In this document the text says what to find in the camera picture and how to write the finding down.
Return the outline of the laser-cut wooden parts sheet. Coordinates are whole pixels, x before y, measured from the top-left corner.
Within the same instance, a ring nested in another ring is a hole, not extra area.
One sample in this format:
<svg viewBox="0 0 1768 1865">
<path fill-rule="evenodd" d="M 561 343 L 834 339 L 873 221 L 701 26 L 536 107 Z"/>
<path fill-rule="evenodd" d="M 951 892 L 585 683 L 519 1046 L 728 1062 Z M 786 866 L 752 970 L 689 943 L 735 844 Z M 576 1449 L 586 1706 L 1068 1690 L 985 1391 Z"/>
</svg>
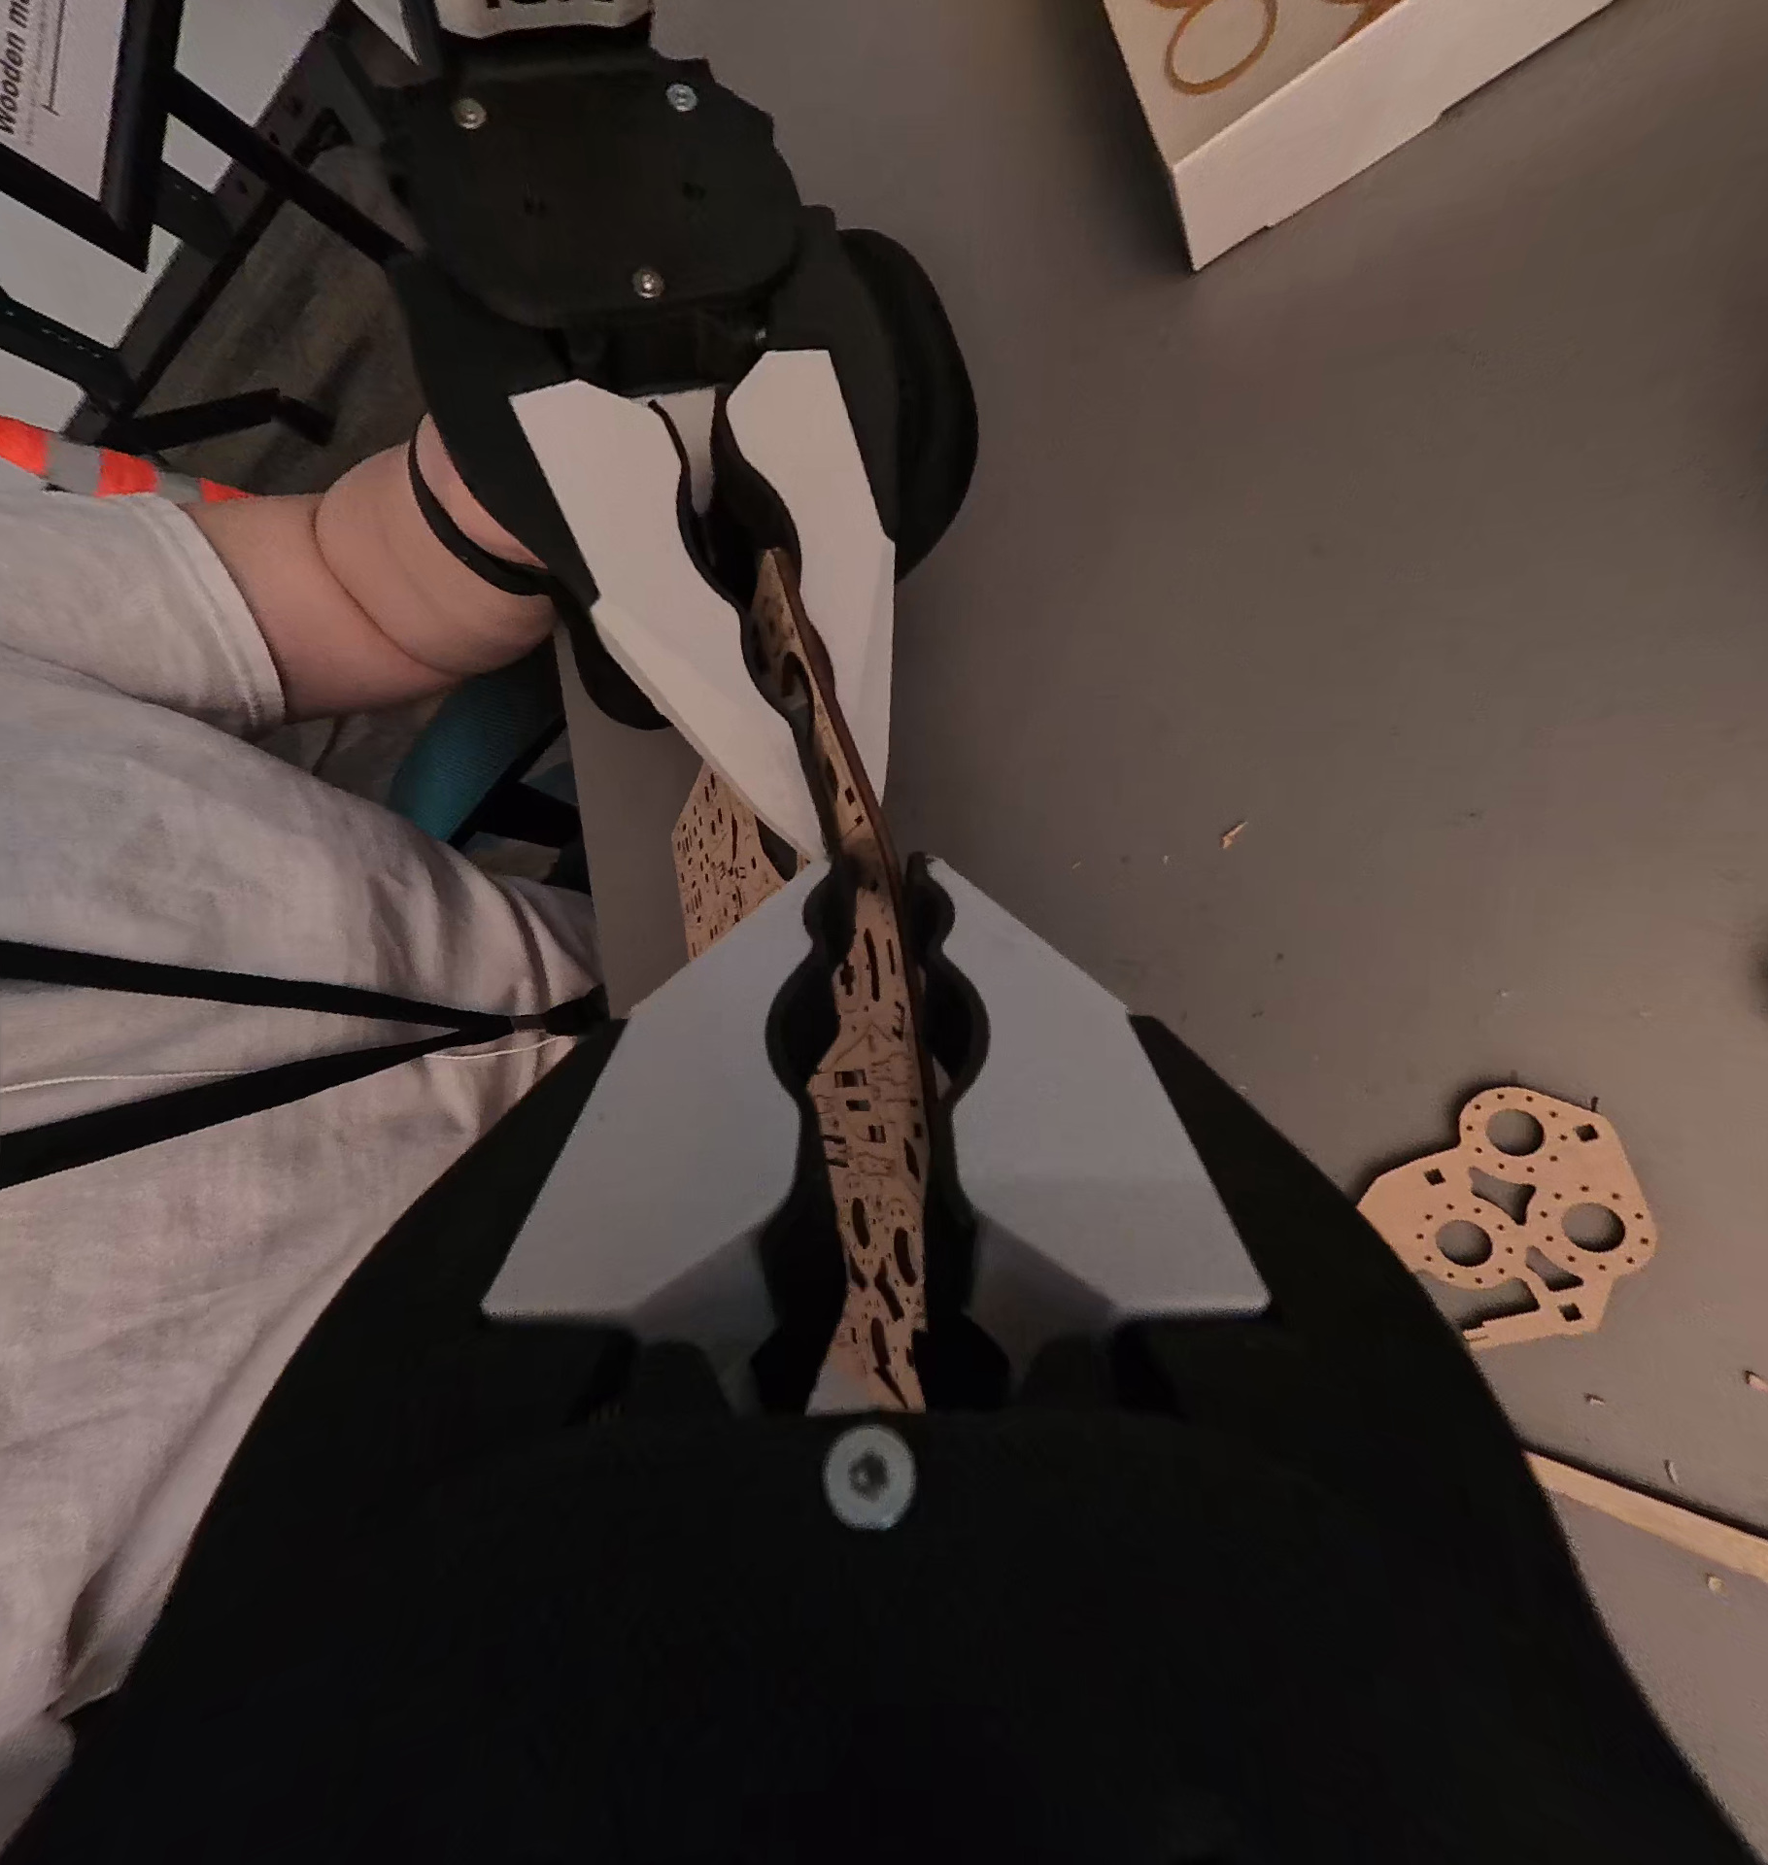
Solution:
<svg viewBox="0 0 1768 1865">
<path fill-rule="evenodd" d="M 902 922 L 903 870 L 783 548 L 757 558 L 752 629 L 757 683 L 795 737 L 845 912 L 827 940 L 832 1038 L 808 1083 L 847 1279 L 814 1405 L 918 1413 L 932 1076 Z"/>
</svg>

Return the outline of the black framed marker sign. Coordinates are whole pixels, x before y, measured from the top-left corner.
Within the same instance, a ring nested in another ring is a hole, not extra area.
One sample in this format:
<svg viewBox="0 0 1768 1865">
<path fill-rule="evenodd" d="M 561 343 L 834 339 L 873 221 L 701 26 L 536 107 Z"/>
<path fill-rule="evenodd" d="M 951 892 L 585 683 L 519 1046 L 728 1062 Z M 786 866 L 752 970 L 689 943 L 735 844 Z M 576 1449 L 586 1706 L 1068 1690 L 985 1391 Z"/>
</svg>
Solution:
<svg viewBox="0 0 1768 1865">
<path fill-rule="evenodd" d="M 0 2 L 0 192 L 143 268 L 181 2 Z"/>
</svg>

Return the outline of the person's left forearm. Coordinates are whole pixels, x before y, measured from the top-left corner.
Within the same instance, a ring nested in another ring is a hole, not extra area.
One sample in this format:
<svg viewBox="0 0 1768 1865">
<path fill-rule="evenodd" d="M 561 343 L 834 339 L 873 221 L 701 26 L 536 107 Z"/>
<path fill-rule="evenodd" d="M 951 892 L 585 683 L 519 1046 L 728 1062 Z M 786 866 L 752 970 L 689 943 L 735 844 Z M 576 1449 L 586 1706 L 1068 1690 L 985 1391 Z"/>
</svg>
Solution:
<svg viewBox="0 0 1768 1865">
<path fill-rule="evenodd" d="M 430 700 L 510 666 L 554 629 L 541 593 L 503 593 L 435 538 L 410 474 L 481 550 L 533 558 L 477 502 L 434 420 L 321 495 L 195 502 L 188 515 L 232 577 L 272 659 L 289 721 Z"/>
</svg>

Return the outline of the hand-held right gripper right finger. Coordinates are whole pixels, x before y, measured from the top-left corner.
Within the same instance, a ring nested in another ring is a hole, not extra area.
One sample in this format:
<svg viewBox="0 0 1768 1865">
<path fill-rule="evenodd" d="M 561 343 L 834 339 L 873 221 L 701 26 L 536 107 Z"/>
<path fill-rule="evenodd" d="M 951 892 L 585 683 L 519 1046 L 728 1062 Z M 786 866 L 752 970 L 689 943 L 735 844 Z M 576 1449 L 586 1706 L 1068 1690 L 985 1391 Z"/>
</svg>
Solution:
<svg viewBox="0 0 1768 1865">
<path fill-rule="evenodd" d="M 965 1206 L 965 1318 L 1112 1333 L 1257 1318 L 1269 1288 L 1117 998 L 938 858 L 903 902 Z"/>
</svg>

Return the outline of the white cardboard tray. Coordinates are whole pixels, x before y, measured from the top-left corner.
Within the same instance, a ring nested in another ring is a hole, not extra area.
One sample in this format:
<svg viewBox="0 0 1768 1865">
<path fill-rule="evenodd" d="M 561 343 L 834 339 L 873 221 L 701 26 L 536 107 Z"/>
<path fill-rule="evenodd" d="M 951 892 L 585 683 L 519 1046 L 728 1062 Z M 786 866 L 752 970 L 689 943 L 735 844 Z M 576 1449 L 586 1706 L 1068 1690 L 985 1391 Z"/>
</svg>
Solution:
<svg viewBox="0 0 1768 1865">
<path fill-rule="evenodd" d="M 1449 107 L 1602 11 L 1600 2 L 1394 2 L 1285 84 L 1269 72 L 1212 97 L 1160 73 L 1155 2 L 1104 15 L 1173 192 L 1191 270 L 1304 211 Z"/>
</svg>

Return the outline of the black sign stand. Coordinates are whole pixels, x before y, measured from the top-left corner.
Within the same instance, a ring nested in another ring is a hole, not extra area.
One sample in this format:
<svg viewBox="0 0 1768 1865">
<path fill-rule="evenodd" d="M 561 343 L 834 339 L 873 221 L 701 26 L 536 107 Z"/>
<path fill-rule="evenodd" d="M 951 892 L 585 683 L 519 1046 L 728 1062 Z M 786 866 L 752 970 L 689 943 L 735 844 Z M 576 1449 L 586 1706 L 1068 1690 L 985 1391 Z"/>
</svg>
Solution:
<svg viewBox="0 0 1768 1865">
<path fill-rule="evenodd" d="M 147 347 L 124 341 L 108 344 L 34 310 L 0 280 L 0 354 L 72 386 L 85 409 L 84 436 L 102 443 L 166 454 L 262 427 L 291 431 L 311 445 L 328 441 L 331 417 L 276 386 L 156 411 L 149 400 L 213 297 L 233 279 L 282 205 L 293 205 L 366 258 L 383 260 L 395 251 L 390 232 L 315 176 L 315 163 L 325 153 L 365 145 L 373 134 L 376 124 L 369 97 L 370 88 L 355 60 L 348 31 L 314 36 L 257 124 L 191 82 L 175 61 L 151 246 L 154 232 L 176 240 L 191 295 L 175 303 L 166 331 L 152 336 Z M 74 232 L 15 205 L 39 223 L 106 254 Z"/>
</svg>

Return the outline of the thin wooden stick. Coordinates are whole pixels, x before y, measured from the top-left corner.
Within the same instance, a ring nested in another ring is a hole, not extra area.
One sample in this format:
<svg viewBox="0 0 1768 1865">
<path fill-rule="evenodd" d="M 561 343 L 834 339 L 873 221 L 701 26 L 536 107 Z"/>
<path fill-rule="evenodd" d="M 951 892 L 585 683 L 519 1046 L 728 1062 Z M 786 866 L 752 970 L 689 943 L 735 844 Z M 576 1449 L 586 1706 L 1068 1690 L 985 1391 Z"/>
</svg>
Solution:
<svg viewBox="0 0 1768 1865">
<path fill-rule="evenodd" d="M 1717 1521 L 1708 1513 L 1667 1502 L 1545 1453 L 1526 1451 L 1523 1459 L 1547 1497 L 1588 1509 L 1700 1561 L 1708 1571 L 1708 1591 L 1721 1591 L 1725 1574 L 1768 1589 L 1766 1533 Z"/>
</svg>

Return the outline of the black ribbed wrist rest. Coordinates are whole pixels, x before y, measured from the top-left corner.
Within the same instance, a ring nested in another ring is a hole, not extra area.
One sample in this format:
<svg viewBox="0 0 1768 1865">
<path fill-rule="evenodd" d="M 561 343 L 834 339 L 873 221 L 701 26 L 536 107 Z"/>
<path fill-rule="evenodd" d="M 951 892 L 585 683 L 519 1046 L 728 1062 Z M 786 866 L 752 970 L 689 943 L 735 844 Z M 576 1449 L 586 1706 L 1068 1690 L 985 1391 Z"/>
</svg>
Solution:
<svg viewBox="0 0 1768 1865">
<path fill-rule="evenodd" d="M 780 490 L 778 469 L 736 465 L 726 490 L 701 489 L 724 459 L 715 407 L 757 361 L 829 356 L 895 577 L 954 521 L 980 443 L 974 391 L 935 283 L 889 236 L 841 230 L 829 210 L 800 203 L 664 213 L 621 257 L 583 258 L 576 280 L 551 324 L 575 374 L 632 397 L 705 396 L 689 525 L 728 597 L 754 595 L 780 504 L 802 521 L 802 495 Z"/>
</svg>

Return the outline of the perforated wooden plate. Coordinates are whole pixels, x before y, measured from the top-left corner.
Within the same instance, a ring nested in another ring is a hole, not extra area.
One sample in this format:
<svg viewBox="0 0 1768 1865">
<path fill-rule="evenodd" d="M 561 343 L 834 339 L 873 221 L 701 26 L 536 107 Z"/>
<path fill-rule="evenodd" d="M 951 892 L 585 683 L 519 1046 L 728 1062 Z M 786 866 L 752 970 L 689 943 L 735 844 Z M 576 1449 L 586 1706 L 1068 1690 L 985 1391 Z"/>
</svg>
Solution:
<svg viewBox="0 0 1768 1865">
<path fill-rule="evenodd" d="M 1362 1219 L 1454 1296 L 1471 1350 L 1598 1330 L 1658 1223 L 1609 1117 L 1521 1086 L 1467 1100 L 1441 1150 L 1385 1168 Z"/>
</svg>

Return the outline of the teal object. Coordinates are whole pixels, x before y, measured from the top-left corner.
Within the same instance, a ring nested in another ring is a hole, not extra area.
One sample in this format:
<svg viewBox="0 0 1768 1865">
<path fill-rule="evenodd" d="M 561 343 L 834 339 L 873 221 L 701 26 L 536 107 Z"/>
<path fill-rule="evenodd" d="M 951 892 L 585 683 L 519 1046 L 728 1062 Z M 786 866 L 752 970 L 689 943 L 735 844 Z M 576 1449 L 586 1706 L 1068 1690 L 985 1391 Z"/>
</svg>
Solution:
<svg viewBox="0 0 1768 1865">
<path fill-rule="evenodd" d="M 477 832 L 522 837 L 495 826 L 501 799 L 566 728 L 551 649 L 447 694 L 396 764 L 384 807 L 432 839 L 463 849 Z"/>
</svg>

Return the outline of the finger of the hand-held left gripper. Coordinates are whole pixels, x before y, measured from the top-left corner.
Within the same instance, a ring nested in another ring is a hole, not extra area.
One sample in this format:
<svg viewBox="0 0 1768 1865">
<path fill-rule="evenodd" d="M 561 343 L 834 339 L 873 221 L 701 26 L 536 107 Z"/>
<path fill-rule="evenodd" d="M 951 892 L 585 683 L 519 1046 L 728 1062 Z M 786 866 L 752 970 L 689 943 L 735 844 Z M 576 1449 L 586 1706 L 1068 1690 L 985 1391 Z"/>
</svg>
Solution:
<svg viewBox="0 0 1768 1865">
<path fill-rule="evenodd" d="M 712 504 L 755 548 L 789 542 L 851 744 L 884 796 L 895 658 L 895 546 L 887 538 L 832 361 L 782 349 L 715 403 Z"/>
<path fill-rule="evenodd" d="M 588 566 L 599 642 L 761 822 L 814 855 L 797 740 L 747 670 L 739 608 L 686 543 L 689 460 L 664 411 L 583 381 L 508 406 Z"/>
</svg>

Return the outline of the black wristband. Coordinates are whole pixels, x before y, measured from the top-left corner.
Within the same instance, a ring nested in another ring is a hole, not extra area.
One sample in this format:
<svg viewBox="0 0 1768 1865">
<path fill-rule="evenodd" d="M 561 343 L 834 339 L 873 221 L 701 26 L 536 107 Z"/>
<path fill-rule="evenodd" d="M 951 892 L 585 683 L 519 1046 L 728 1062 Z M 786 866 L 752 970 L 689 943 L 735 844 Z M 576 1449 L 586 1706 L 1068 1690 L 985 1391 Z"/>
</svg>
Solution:
<svg viewBox="0 0 1768 1865">
<path fill-rule="evenodd" d="M 439 434 L 434 417 L 425 413 L 405 441 L 405 480 L 415 512 L 430 529 L 430 538 L 457 563 L 457 568 L 499 595 L 551 600 L 566 599 L 588 605 L 594 595 L 583 583 L 568 583 L 551 568 L 531 560 L 522 561 L 503 556 L 477 542 L 468 529 L 457 525 L 452 509 L 438 496 L 425 474 L 425 439 L 430 439 L 430 452 L 438 454 L 441 465 L 452 467 L 452 456 Z"/>
</svg>

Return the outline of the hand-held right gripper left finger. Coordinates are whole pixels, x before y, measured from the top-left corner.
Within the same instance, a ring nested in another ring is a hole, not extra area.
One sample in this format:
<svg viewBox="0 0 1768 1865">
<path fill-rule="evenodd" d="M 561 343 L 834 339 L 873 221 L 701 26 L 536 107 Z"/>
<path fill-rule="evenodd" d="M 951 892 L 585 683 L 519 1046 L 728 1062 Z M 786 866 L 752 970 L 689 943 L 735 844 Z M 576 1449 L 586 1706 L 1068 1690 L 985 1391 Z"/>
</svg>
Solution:
<svg viewBox="0 0 1768 1865">
<path fill-rule="evenodd" d="M 802 1105 L 769 1049 L 782 992 L 813 957 L 802 864 L 701 957 L 643 998 L 515 1244 L 483 1295 L 493 1321 L 621 1327 L 747 1364 L 767 1341 L 818 1362 L 841 1251 Z"/>
</svg>

